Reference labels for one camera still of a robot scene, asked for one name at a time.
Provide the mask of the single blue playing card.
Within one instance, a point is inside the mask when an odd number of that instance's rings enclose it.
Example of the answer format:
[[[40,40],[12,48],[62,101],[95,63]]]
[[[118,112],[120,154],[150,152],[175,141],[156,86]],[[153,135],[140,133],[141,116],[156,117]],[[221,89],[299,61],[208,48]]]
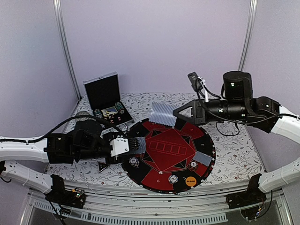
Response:
[[[197,151],[193,157],[193,160],[205,166],[209,166],[211,164],[212,157]]]

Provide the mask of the red poker chip stack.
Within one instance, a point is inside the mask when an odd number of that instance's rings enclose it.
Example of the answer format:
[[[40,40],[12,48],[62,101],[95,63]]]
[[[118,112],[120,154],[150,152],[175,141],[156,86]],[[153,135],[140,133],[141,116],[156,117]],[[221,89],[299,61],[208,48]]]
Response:
[[[189,169],[190,171],[196,171],[197,168],[198,168],[198,163],[197,163],[196,161],[191,161],[191,162],[189,163],[188,169]]]

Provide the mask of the orange big blind button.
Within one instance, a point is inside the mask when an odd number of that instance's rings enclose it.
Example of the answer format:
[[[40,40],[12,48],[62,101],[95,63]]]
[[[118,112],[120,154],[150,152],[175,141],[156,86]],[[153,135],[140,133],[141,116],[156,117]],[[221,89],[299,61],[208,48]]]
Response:
[[[185,179],[185,183],[189,187],[194,187],[197,184],[197,180],[195,177],[189,176]]]

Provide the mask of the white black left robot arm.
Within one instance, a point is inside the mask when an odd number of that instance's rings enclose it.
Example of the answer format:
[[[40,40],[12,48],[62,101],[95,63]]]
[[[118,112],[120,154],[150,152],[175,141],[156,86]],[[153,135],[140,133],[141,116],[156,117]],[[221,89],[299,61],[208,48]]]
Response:
[[[51,132],[37,139],[1,139],[0,174],[46,195],[51,194],[59,203],[66,203],[70,194],[60,176],[39,173],[18,161],[72,164],[80,160],[117,157],[138,146],[119,129],[106,135],[101,133],[99,122],[85,120],[76,122],[67,134]]]

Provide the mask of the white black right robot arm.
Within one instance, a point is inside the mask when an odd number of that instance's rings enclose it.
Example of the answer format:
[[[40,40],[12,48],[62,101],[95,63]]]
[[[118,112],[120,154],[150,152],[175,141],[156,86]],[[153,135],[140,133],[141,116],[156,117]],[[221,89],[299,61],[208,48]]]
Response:
[[[300,147],[300,117],[292,113],[278,101],[270,97],[253,96],[252,78],[249,73],[230,71],[223,75],[221,94],[213,94],[205,84],[205,80],[196,72],[188,74],[197,99],[173,111],[175,117],[194,125],[208,122],[231,122],[253,127],[270,134],[263,135],[271,146],[267,152],[283,157],[281,147]]]

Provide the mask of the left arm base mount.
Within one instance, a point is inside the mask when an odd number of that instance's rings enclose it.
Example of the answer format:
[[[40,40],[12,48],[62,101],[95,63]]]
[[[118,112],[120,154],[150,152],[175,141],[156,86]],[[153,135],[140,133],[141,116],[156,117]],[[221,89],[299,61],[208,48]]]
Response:
[[[83,189],[76,187],[72,190],[66,190],[62,177],[54,174],[50,177],[52,179],[51,191],[45,194],[46,200],[57,203],[60,206],[83,209],[86,200],[86,194]]]

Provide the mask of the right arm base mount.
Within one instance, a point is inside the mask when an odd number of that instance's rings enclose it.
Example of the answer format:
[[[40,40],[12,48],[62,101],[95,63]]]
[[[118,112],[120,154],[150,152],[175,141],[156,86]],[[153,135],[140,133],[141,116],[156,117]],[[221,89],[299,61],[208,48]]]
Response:
[[[248,187],[246,191],[228,194],[225,199],[229,209],[257,204],[255,208],[241,210],[241,215],[246,220],[257,219],[267,200],[266,194],[257,187]]]

